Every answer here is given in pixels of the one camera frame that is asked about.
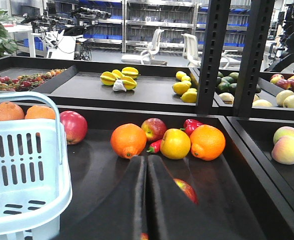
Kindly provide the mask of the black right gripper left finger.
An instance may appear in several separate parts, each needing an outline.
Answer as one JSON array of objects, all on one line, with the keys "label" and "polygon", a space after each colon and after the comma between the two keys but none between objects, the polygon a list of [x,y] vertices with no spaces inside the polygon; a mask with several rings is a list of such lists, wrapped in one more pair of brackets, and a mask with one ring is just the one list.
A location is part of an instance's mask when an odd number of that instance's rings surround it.
[{"label": "black right gripper left finger", "polygon": [[146,162],[134,156],[116,187],[60,240],[139,240],[145,192]]}]

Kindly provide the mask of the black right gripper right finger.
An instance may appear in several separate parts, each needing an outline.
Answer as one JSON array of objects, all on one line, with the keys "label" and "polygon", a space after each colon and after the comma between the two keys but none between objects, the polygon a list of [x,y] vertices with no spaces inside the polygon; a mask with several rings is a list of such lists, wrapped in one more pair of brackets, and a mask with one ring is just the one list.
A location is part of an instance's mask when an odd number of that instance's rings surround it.
[{"label": "black right gripper right finger", "polygon": [[147,160],[147,226],[151,240],[264,240],[266,236],[242,195],[195,204],[178,187],[163,160]]}]

